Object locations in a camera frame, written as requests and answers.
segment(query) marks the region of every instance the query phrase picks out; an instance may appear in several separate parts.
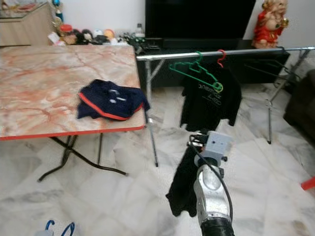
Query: clothes hanger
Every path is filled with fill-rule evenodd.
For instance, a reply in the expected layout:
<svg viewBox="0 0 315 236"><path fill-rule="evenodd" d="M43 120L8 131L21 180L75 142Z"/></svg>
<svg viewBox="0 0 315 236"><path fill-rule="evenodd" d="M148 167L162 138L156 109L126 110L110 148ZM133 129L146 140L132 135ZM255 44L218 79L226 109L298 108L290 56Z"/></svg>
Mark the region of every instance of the clothes hanger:
<svg viewBox="0 0 315 236"><path fill-rule="evenodd" d="M50 226L51 224L54 225L55 222L54 222L53 220L49 220L49 221L47 222L47 224L46 224L45 230L48 230L48 229L49 229L49 226Z"/></svg>
<svg viewBox="0 0 315 236"><path fill-rule="evenodd" d="M278 62L277 60L274 60L274 59L259 59L259 60L253 60L251 61L252 63L256 63L256 64L265 64L265 65L269 65L269 66L272 66L272 67L275 67L275 68L279 68L281 67L281 69L283 68L284 71L289 74L289 75L294 75L296 77L298 77L300 80L301 80L301 77L298 76L297 74L295 74L294 72L291 72L289 70L289 68L287 68L285 65L281 64L280 62ZM281 78L283 79L283 77L281 76L278 76L278 75L275 75L275 74L272 74L270 72L267 72L267 71L264 71L264 70L261 70L261 69L258 69L258 68L255 68L253 66L250 66L250 65L247 65L247 64L244 64L244 66L250 68L250 69L253 69L253 70L256 70L256 71L259 71L259 72L262 72L262 73L265 73L265 74L268 74L268 75L271 75L271 76L275 76L277 78Z"/></svg>
<svg viewBox="0 0 315 236"><path fill-rule="evenodd" d="M225 57L226 57L226 52L225 52L225 50L222 50L222 49L219 49L218 52L222 52L222 53L223 53L223 57L222 57L222 58L219 58L219 59L217 60L217 63L218 63L222 68L224 68L223 65L222 65L222 63L221 63L220 61L222 61L222 60L225 59Z"/></svg>
<svg viewBox="0 0 315 236"><path fill-rule="evenodd" d="M216 79L216 77L215 77L213 74L209 73L209 72L207 71L207 69L205 69L204 67L202 67L202 66L199 64L199 63L201 62L201 60L202 60L202 54L201 54L201 52L197 52L197 53L199 54L199 58L198 58L197 60L195 60L194 62L192 62L192 63L191 63L191 62L176 62L176 63L174 63L174 64L170 64L170 65L168 66L168 68L169 68L170 70L176 71L176 72L178 72L178 73L180 73L180 74L186 75L186 76L188 76L188 77L190 77L190 78L193 78L193 79L195 79L195 80L197 80L197 81L199 81L199 82L202 82L202 83L204 83L204 84L206 84L206 85L208 85L208 86L211 86L211 87L214 88L214 90L215 90L216 92L222 92L222 91L223 91L223 85L218 82L218 80ZM209 75L209 76L212 77L212 79L214 80L214 82L213 82L212 84L207 83L207 82L205 82L205 81L203 81L203 80L201 80L201 79L199 79L199 78L196 78L196 77L194 77L194 76L192 76L192 75L186 74L186 73L184 73L183 71L180 71L179 69L176 68L177 66L181 66L181 65L188 65L190 70L192 70L192 71L194 71L194 72L197 72L197 73L199 73L199 74L201 74L202 72L206 73L207 75Z"/></svg>
<svg viewBox="0 0 315 236"><path fill-rule="evenodd" d="M70 236L73 235L73 232L74 232L74 222L70 223L63 231L63 233L61 234L61 236L65 236L65 233L67 233L68 229L70 229Z"/></svg>

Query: marble floor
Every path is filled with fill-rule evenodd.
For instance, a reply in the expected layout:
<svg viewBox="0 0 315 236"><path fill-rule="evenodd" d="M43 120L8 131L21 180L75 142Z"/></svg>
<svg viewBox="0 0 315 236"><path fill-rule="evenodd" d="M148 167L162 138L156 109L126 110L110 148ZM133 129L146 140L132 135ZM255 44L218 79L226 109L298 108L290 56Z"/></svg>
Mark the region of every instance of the marble floor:
<svg viewBox="0 0 315 236"><path fill-rule="evenodd" d="M104 134L102 164L128 177L97 170L73 155L57 166L61 147L48 138L0 142L0 235L32 236L55 220L55 235L75 222L75 236L200 236L197 218L174 217L165 194L186 148L189 133L178 127L181 88L153 91L152 115L160 167L148 129ZM264 99L272 85L244 86L243 95ZM282 91L272 112L268 145L267 108L243 99L234 127L218 131L234 138L225 182L233 205L236 236L315 236L315 191L300 183L315 176L315 149L282 118L289 95ZM76 147L96 161L98 135L82 135Z"/></svg>

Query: black t-shirt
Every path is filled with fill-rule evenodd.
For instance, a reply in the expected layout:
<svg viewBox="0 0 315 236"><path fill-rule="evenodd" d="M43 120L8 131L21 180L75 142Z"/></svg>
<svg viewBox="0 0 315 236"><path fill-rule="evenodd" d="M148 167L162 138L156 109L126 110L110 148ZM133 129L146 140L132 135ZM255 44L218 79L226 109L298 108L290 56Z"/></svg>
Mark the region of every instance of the black t-shirt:
<svg viewBox="0 0 315 236"><path fill-rule="evenodd" d="M234 126L237 112L242 100L241 87L228 68L221 68L212 63L206 68L223 85L223 91L218 93L211 86L186 77L183 96L186 96L182 111L181 126L187 124L187 131L201 129L215 130L221 119L229 119L229 125ZM206 73L190 71L190 75L209 84L214 80Z"/></svg>

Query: blue hanger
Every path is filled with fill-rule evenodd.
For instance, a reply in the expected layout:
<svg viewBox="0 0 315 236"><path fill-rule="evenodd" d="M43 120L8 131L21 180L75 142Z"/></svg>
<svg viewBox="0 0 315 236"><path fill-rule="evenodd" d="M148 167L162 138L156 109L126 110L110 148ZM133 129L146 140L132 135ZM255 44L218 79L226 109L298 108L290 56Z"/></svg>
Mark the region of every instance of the blue hanger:
<svg viewBox="0 0 315 236"><path fill-rule="evenodd" d="M46 228L45 228L45 230L48 230L48 228L49 228L50 224L54 225L54 224L55 224L55 222L54 222L53 220L48 221L48 222L47 222L47 224L46 224Z"/></svg>
<svg viewBox="0 0 315 236"><path fill-rule="evenodd" d="M65 233L67 233L67 231L68 231L68 229L70 228L70 236L72 236L73 235L73 232L74 232L74 227L75 227L75 225L74 225L74 222L72 222L71 224L69 224L65 229L64 229L64 231L63 231L63 233L61 234L61 236L65 236Z"/></svg>

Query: red hanger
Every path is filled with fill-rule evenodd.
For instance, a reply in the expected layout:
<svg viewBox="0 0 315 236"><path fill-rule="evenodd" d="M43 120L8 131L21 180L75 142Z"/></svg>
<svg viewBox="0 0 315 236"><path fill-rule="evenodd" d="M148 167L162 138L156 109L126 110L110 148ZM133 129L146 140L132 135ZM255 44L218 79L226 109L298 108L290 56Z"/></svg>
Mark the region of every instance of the red hanger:
<svg viewBox="0 0 315 236"><path fill-rule="evenodd" d="M223 57L219 58L217 60L217 63L223 68L223 65L222 65L222 63L220 61L224 60L224 58L226 57L226 52L225 52L225 50L222 50L222 49L219 49L218 52L222 52L223 53Z"/></svg>

